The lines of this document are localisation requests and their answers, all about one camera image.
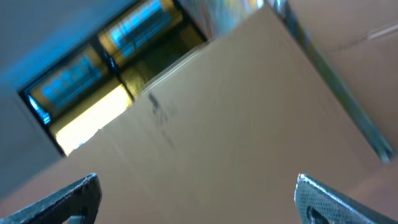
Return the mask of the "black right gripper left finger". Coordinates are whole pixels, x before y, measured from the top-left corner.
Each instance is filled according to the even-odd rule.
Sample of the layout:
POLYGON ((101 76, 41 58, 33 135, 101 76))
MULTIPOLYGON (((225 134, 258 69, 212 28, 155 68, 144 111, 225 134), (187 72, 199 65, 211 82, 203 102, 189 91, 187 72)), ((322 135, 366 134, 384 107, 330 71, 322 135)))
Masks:
POLYGON ((102 199, 97 174, 86 177, 54 192, 8 217, 1 223, 94 223, 102 199))

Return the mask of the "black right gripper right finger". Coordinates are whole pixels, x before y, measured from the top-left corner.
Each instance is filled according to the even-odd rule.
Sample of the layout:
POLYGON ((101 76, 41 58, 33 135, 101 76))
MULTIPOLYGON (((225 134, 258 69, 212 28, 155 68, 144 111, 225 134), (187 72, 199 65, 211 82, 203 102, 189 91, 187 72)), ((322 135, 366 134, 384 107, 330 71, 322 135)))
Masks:
POLYGON ((307 174, 299 174, 294 202, 302 223, 397 224, 307 174))

